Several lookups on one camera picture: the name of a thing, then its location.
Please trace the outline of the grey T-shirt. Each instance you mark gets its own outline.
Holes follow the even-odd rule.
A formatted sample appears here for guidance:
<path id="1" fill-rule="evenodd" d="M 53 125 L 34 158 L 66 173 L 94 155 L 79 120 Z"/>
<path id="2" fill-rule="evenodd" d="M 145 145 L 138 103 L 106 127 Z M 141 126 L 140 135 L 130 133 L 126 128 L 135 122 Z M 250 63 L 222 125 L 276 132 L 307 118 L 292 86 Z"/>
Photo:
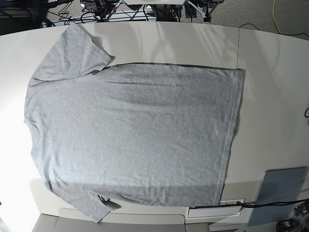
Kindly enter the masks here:
<path id="1" fill-rule="evenodd" d="M 31 77 L 24 115 L 44 185 L 94 222 L 115 200 L 217 205 L 244 70 L 112 60 L 72 24 Z"/>

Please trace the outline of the blue-grey flat panel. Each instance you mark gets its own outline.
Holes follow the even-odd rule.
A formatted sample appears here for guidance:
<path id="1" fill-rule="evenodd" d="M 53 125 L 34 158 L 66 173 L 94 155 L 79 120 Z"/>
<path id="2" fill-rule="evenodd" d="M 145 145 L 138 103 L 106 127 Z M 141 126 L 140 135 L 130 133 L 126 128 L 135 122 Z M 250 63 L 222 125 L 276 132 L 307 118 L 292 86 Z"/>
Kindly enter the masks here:
<path id="1" fill-rule="evenodd" d="M 295 201 L 299 196 L 306 174 L 307 167 L 266 171 L 255 203 L 264 205 Z M 284 220 L 291 210 L 291 205 L 255 208 L 252 210 L 247 225 L 257 226 Z"/>

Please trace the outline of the black device bottom right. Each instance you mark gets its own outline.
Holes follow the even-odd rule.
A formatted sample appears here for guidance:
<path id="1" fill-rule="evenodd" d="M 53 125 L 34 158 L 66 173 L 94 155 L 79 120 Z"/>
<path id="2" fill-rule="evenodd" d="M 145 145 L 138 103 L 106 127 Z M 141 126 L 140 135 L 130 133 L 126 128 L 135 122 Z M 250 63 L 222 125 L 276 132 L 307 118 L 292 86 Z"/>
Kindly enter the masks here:
<path id="1" fill-rule="evenodd" d="M 287 219 L 279 221 L 276 225 L 276 232 L 290 232 L 297 227 L 297 221 L 294 219 Z"/>

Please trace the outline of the aluminium frame stand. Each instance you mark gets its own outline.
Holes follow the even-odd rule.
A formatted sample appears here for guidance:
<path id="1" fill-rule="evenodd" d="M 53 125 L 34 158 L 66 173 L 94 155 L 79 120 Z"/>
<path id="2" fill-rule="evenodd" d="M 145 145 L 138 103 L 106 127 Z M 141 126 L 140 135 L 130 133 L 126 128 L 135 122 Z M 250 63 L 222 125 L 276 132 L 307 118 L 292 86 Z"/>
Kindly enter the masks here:
<path id="1" fill-rule="evenodd" d="M 180 4 L 129 5 L 124 0 L 81 0 L 83 15 L 91 14 L 97 22 L 159 21 L 181 22 L 182 17 L 211 22 L 211 14 L 223 0 L 184 0 Z"/>

